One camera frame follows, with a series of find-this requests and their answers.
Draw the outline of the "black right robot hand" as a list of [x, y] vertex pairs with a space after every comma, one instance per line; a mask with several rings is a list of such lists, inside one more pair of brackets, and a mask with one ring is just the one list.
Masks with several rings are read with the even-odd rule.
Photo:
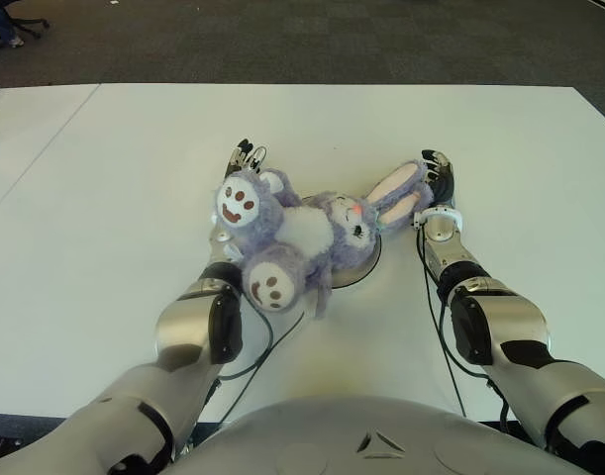
[[454, 204], [454, 170], [451, 161], [440, 151], [424, 149], [422, 158], [427, 171], [425, 181], [433, 192], [433, 206]]

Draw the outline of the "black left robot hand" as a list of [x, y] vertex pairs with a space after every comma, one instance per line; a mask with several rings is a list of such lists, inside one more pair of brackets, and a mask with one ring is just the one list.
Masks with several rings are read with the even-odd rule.
[[267, 149], [265, 146], [254, 146], [248, 139], [243, 139], [232, 151], [225, 176], [241, 170], [260, 173], [260, 168], [266, 156]]

